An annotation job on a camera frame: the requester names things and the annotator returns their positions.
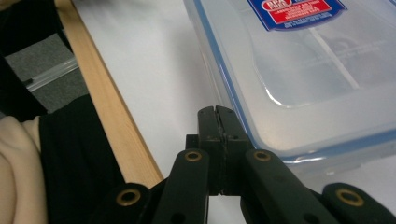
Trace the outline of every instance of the container lid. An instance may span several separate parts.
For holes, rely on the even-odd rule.
[[[394,0],[191,1],[256,147],[298,163],[396,139]]]

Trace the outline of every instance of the clear plastic container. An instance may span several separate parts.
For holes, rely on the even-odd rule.
[[[341,2],[332,20],[267,31],[246,0],[185,0],[220,100],[287,164],[396,153],[396,5]]]

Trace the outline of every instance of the beige fabric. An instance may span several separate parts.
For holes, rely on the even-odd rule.
[[[47,223],[38,118],[0,120],[0,224]]]

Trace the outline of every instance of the black fabric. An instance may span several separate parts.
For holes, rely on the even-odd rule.
[[[41,117],[39,131],[49,223],[88,223],[96,206],[124,183],[91,98]]]
[[[21,83],[1,53],[0,111],[15,117],[18,121],[47,114],[47,109]]]
[[[0,12],[0,50],[15,53],[56,33],[54,0],[22,0]]]

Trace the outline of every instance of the brass grommet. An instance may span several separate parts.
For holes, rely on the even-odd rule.
[[[120,206],[130,206],[140,200],[140,191],[137,189],[125,189],[117,195],[117,204]]]
[[[191,151],[191,152],[186,153],[186,155],[184,157],[187,161],[200,161],[202,158],[202,155],[199,152]]]
[[[350,189],[338,189],[335,194],[337,195],[338,199],[341,200],[341,202],[355,206],[355,207],[360,207],[364,205],[364,200],[363,198],[357,194],[355,191],[352,191]]]
[[[254,153],[254,158],[258,161],[269,161],[271,160],[271,155],[264,151],[257,151]]]

